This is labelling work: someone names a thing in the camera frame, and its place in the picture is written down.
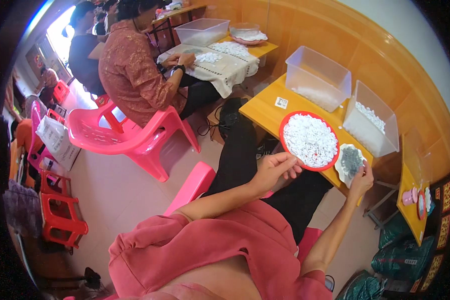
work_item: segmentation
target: pink shirt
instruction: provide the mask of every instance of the pink shirt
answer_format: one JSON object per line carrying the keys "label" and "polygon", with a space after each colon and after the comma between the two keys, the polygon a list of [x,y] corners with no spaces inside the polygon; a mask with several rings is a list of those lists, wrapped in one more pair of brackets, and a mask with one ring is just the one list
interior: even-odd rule
{"label": "pink shirt", "polygon": [[324,278],[300,277],[296,251],[282,214],[257,200],[215,219],[150,217],[117,236],[109,271],[120,297],[143,296],[192,269],[243,255],[263,299],[332,299]]}

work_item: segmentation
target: barcode label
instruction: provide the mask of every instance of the barcode label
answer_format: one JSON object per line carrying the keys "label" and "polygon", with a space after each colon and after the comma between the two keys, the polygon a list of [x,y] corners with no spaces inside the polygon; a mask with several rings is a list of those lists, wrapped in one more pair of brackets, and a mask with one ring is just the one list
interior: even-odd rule
{"label": "barcode label", "polygon": [[285,110],[287,108],[287,105],[288,105],[288,100],[287,99],[283,99],[283,98],[277,97],[277,100],[275,101],[275,106],[278,106],[278,107],[280,107],[280,108]]}

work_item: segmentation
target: wall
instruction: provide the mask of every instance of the wall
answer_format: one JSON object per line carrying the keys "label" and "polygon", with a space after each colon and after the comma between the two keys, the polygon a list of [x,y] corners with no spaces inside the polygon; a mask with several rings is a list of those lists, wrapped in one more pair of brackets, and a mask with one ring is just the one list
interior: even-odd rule
{"label": "wall", "polygon": [[[267,30],[269,41],[279,48],[268,55],[262,72],[284,74],[285,59],[301,45],[348,68],[353,87],[356,80],[362,81],[395,112],[400,134],[418,129],[422,152],[431,153],[432,180],[450,171],[450,63],[432,29],[408,0],[343,0],[373,20],[334,0],[200,1],[217,7],[214,17],[254,22]],[[399,181],[400,153],[376,159],[374,171],[383,180]]]}

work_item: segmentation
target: pink bowl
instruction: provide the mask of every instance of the pink bowl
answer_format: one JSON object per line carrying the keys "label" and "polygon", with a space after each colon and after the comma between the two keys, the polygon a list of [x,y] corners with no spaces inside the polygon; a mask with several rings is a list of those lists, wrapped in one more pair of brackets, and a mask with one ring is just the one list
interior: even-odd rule
{"label": "pink bowl", "polygon": [[232,39],[234,39],[235,42],[243,44],[243,45],[249,45],[249,46],[258,45],[265,41],[264,39],[259,39],[259,40],[255,40],[255,41],[246,41],[239,37],[234,37],[233,35],[231,35],[231,37],[232,37]]}

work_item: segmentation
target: hand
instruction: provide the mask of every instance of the hand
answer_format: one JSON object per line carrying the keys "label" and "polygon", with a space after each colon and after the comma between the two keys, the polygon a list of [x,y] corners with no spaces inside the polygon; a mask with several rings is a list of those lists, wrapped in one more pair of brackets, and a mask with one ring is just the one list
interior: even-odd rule
{"label": "hand", "polygon": [[350,185],[349,198],[357,201],[373,186],[372,167],[366,160],[363,160],[363,165],[358,168],[358,172],[353,177]]}
{"label": "hand", "polygon": [[167,57],[163,62],[162,66],[166,69],[170,67],[175,67],[179,65],[179,58],[182,56],[182,53],[174,53]]}
{"label": "hand", "polygon": [[178,59],[178,65],[183,65],[186,68],[189,68],[195,62],[195,53],[182,53],[180,58]]}
{"label": "hand", "polygon": [[297,178],[297,173],[302,171],[303,162],[288,152],[267,155],[258,167],[257,174],[248,183],[258,197],[263,197],[276,185],[280,176],[288,179]]}

